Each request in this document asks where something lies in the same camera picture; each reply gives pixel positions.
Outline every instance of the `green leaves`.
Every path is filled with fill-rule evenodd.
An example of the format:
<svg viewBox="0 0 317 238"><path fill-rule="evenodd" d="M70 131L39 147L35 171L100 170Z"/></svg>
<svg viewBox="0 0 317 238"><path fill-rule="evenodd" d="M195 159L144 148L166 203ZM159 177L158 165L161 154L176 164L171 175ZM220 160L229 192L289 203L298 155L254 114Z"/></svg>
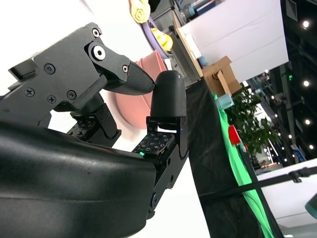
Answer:
<svg viewBox="0 0 317 238"><path fill-rule="evenodd" d="M252 155L260 153L270 140L272 143L281 143L276 132L271 128L269 121L264 118L260 121L255 117L257 104L260 98L252 95L242 85L242 89L232 96L234 106L227 109L228 120L234 124L245 145Z"/></svg>

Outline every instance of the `yellow toy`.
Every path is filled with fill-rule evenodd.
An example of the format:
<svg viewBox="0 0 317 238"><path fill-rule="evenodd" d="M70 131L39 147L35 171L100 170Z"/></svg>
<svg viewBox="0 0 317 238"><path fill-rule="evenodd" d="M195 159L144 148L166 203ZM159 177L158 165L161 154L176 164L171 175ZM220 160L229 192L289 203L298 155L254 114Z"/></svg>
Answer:
<svg viewBox="0 0 317 238"><path fill-rule="evenodd" d="M137 23L145 23L151 13L149 0L129 0L130 14Z"/></svg>
<svg viewBox="0 0 317 238"><path fill-rule="evenodd" d="M173 40L169 35L159 31L156 28L151 28L151 31L158 43L163 47L165 51L170 51L172 49Z"/></svg>

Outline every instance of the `cardboard box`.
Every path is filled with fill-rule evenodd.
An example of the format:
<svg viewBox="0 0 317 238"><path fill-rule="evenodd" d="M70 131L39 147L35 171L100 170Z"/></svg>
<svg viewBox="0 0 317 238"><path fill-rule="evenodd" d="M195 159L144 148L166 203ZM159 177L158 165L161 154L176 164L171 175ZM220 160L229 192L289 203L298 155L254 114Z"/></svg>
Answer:
<svg viewBox="0 0 317 238"><path fill-rule="evenodd" d="M204 79L212 92L218 97L228 93L230 96L241 89L240 83L234 76L228 56L216 63L203 68Z"/></svg>

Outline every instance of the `black rod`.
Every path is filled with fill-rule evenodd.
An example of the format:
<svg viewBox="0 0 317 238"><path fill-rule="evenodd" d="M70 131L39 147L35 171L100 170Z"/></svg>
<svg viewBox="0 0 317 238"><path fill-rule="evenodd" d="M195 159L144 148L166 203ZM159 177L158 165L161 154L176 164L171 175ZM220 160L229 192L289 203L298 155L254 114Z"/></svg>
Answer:
<svg viewBox="0 0 317 238"><path fill-rule="evenodd" d="M315 174L317 174L317 167L311 167L311 168L304 167L300 170L292 171L287 175L280 175L273 178L268 178L265 180L249 183L249 184L238 186L228 190L201 194L199 195L199 199L200 201L206 201L206 200L212 200L212 199L221 198L221 197L232 196L242 192L250 191L250 190L261 188L261 187L271 186L274 184L287 182L290 180L293 180L294 182L301 182L301 180L299 179L300 177L309 177L310 175L315 175Z"/></svg>

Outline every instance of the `green cloth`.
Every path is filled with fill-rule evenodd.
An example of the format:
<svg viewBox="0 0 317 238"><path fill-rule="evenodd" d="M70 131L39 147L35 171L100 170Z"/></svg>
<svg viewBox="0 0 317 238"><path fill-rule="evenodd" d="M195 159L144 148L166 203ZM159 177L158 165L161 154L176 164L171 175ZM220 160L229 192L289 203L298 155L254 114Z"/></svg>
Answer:
<svg viewBox="0 0 317 238"><path fill-rule="evenodd" d="M228 132L230 125L228 123L227 114L222 109L221 110L218 109L218 112L220 117L223 140L224 140L224 144L228 153L233 174L239 186L252 183L250 175L244 166L244 163L240 157L240 154L237 148L231 145L231 141L229 139L229 132ZM263 205L261 203L261 200L257 191L256 190L247 191L247 192L244 192L243 195L247 203L249 204L250 208L252 209L253 213L255 214L257 220L259 221L264 237L274 238L265 210L263 208Z"/></svg>

